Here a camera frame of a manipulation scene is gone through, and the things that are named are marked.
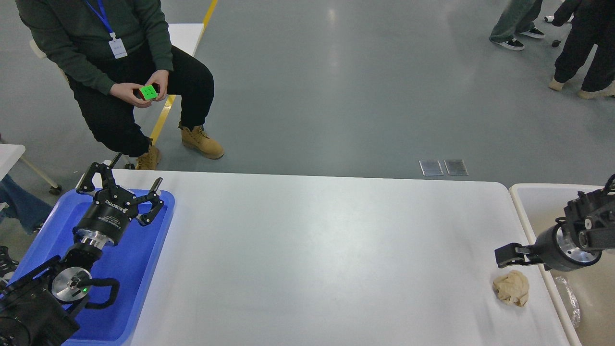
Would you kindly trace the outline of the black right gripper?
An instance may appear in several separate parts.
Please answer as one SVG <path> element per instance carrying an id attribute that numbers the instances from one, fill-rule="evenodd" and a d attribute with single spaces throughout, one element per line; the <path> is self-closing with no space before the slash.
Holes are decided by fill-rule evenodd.
<path id="1" fill-rule="evenodd" d="M 580 249 L 573 241 L 577 227 L 570 231 L 568 226 L 568 223 L 551 226 L 536 238 L 534 245 L 509 243 L 495 249 L 498 268 L 543 264 L 546 270 L 570 272 L 596 264 L 602 257 L 602 251 Z"/>

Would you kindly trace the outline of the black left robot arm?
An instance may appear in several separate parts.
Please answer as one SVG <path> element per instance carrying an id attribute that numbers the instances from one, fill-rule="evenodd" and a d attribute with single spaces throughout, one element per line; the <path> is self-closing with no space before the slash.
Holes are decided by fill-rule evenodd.
<path id="1" fill-rule="evenodd" d="M 3 346 L 121 346 L 131 336 L 171 223 L 174 197 L 130 191 L 93 163 L 53 208 L 1 291 Z"/>

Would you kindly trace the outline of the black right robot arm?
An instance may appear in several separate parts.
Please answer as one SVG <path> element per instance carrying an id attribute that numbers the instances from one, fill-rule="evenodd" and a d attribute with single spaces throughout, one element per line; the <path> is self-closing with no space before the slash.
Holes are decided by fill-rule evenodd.
<path id="1" fill-rule="evenodd" d="M 545 270 L 570 272 L 597 263 L 602 251 L 615 247 L 614 175 L 604 187 L 567 202 L 565 215 L 538 235 L 533 245 L 509 243 L 495 249 L 498 267 L 543 264 Z"/>

